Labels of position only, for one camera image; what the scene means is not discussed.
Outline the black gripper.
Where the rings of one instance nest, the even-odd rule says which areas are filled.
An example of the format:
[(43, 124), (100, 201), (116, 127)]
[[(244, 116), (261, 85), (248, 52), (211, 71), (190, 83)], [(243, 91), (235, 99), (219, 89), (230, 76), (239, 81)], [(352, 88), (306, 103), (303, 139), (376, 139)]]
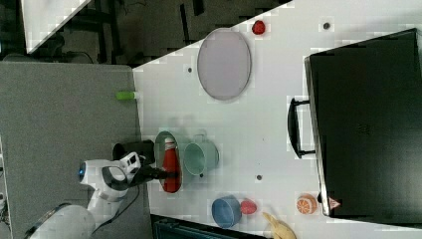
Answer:
[(166, 178), (177, 178), (178, 173), (176, 171), (165, 171), (158, 170), (150, 165), (142, 167), (132, 179), (132, 185), (136, 186), (139, 184), (146, 183), (153, 179), (166, 179)]

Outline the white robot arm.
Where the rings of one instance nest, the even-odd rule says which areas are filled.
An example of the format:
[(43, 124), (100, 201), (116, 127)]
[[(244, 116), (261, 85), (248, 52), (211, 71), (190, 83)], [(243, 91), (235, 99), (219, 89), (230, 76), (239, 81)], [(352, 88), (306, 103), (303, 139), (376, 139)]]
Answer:
[(119, 160), (92, 159), (79, 169), (79, 183), (94, 190), (86, 207), (62, 203), (43, 215), (24, 239), (90, 239), (118, 215), (131, 187), (153, 179), (175, 178), (175, 170), (142, 166), (143, 155), (127, 153)]

